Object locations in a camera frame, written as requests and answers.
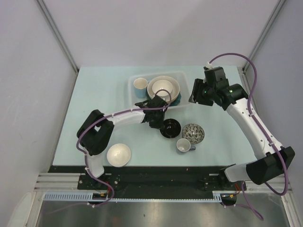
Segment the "black glossy bowl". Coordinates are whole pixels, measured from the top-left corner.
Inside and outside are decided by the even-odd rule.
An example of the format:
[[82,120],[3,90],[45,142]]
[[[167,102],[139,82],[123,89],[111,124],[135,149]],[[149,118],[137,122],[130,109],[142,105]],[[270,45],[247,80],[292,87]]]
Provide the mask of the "black glossy bowl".
[[166,119],[164,122],[166,124],[166,129],[160,131],[161,135],[167,139],[172,139],[177,137],[181,133],[181,125],[175,119]]

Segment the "teal glass plate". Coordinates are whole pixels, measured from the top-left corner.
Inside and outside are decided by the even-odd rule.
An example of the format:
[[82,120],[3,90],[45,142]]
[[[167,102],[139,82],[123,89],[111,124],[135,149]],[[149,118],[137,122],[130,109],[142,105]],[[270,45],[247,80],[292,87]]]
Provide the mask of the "teal glass plate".
[[[151,100],[152,99],[148,95],[148,92],[146,92],[146,98],[147,98],[147,100]],[[179,105],[181,99],[182,99],[182,95],[181,95],[181,93],[179,93],[178,97],[174,101],[171,102],[170,106],[177,106],[177,105]]]

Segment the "floral patterned bowl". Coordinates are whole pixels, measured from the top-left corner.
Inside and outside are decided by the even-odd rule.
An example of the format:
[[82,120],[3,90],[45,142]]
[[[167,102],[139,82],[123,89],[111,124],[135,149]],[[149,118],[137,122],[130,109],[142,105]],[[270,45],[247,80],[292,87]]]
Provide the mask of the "floral patterned bowl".
[[205,131],[200,125],[189,123],[182,129],[182,138],[187,139],[191,144],[198,144],[204,140]]

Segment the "medium white bowl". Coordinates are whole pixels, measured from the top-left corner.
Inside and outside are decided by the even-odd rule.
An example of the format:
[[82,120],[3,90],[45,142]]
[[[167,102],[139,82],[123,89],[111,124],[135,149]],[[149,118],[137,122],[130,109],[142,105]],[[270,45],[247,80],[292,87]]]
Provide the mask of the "medium white bowl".
[[152,91],[160,97],[168,97],[173,90],[171,82],[165,79],[156,81],[152,86]]

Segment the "large cream bowl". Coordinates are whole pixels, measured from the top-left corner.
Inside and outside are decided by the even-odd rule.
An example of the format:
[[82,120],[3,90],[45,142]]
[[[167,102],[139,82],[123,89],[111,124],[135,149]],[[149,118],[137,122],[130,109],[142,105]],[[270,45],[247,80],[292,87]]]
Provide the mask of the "large cream bowl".
[[161,80],[161,79],[165,79],[165,80],[168,80],[169,82],[172,83],[173,85],[173,90],[172,92],[169,94],[168,97],[161,97],[162,99],[165,99],[166,102],[169,102],[169,101],[174,101],[177,97],[178,97],[178,94],[180,93],[180,86],[179,86],[179,83],[172,77],[169,77],[169,76],[158,76],[158,77],[155,77],[154,79],[152,79],[149,83],[148,83],[148,86],[147,86],[147,92],[148,92],[148,95],[150,96],[150,98],[154,98],[155,94],[154,92],[152,91],[152,86],[153,84],[158,81],[158,80]]

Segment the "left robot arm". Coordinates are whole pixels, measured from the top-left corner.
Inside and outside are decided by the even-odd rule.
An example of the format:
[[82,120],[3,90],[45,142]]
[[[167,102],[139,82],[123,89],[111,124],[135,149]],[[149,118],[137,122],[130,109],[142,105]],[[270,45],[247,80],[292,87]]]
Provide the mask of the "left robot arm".
[[147,122],[151,128],[163,127],[165,112],[170,104],[158,96],[136,103],[132,108],[105,115],[92,111],[77,132],[76,148],[84,154],[88,183],[94,189],[105,183],[101,153],[107,148],[112,133],[131,124]]

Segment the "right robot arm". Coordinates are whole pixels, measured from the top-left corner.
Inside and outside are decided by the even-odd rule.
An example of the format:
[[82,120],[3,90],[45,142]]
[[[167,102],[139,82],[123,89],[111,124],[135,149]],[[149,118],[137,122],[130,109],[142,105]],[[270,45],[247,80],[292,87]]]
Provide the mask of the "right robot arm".
[[218,184],[224,190],[231,189],[235,182],[251,180],[261,185],[281,174],[286,174],[295,152],[292,147],[285,148],[269,132],[259,116],[248,103],[248,94],[239,84],[229,85],[222,81],[222,89],[216,89],[202,79],[195,79],[191,103],[212,106],[217,103],[238,124],[249,141],[256,161],[234,164],[224,169]]

